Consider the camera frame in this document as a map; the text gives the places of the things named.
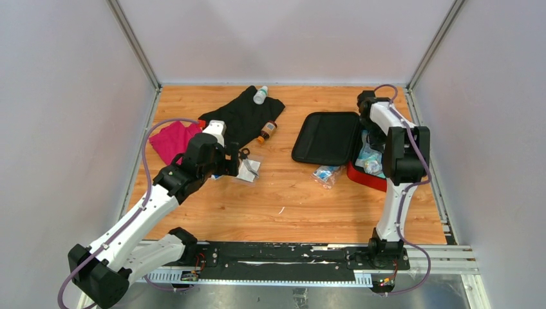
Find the light blue wipes packet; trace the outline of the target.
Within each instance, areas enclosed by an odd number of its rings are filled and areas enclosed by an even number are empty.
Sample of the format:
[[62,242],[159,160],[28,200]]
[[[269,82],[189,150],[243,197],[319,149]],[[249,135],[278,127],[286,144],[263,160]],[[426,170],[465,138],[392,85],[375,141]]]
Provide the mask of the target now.
[[355,166],[361,167],[361,168],[363,168],[364,160],[369,158],[369,157],[376,157],[380,161],[380,163],[381,163],[381,160],[382,160],[382,154],[377,152],[377,151],[374,151],[368,145],[367,135],[368,135],[367,130],[362,130],[362,133],[361,133],[362,146],[361,146],[361,149],[359,151],[359,154],[357,155],[357,159],[355,160]]

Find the brown bottle orange cap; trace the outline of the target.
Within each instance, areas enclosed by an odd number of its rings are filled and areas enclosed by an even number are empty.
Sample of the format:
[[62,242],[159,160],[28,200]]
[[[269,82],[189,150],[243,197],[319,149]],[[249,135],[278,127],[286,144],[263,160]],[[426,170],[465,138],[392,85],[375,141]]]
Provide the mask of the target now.
[[268,121],[264,127],[261,129],[259,136],[257,137],[257,141],[260,144],[263,144],[265,141],[267,141],[276,131],[277,124],[274,121]]

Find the clear bag blue items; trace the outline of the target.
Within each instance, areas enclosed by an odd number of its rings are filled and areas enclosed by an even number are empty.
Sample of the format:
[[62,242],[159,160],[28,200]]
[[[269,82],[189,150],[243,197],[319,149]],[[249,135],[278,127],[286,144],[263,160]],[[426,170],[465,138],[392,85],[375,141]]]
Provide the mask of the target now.
[[343,166],[322,165],[312,173],[312,178],[325,189],[331,189],[342,173],[343,168]]

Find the teal header cotton ball bag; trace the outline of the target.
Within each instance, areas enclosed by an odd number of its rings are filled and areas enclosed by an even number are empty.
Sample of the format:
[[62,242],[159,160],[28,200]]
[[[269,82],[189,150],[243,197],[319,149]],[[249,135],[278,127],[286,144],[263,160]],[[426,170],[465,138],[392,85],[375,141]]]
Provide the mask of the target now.
[[372,176],[379,178],[385,178],[385,175],[382,171],[382,164],[376,157],[369,157],[364,160],[363,163],[364,172]]

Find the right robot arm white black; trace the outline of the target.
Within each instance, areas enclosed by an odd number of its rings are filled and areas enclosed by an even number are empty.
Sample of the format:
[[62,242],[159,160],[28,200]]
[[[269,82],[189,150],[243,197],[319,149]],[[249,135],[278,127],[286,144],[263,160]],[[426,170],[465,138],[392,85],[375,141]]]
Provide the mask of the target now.
[[372,149],[382,153],[386,199],[382,216],[368,242],[367,260],[373,268],[385,268],[404,254],[404,229],[414,192],[430,180],[431,133],[404,117],[393,99],[365,90],[357,97],[361,123],[368,131]]

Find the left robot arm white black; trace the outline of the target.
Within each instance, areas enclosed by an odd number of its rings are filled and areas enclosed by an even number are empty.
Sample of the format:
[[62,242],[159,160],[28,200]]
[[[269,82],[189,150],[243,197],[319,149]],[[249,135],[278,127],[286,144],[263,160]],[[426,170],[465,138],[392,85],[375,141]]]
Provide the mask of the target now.
[[137,279],[154,269],[172,261],[192,265],[197,258],[197,240],[180,227],[155,245],[137,245],[212,175],[237,175],[240,146],[222,142],[219,134],[193,136],[186,151],[149,180],[146,193],[124,217],[90,245],[76,244],[70,249],[70,274],[62,286],[72,282],[93,301],[93,306],[111,308]]

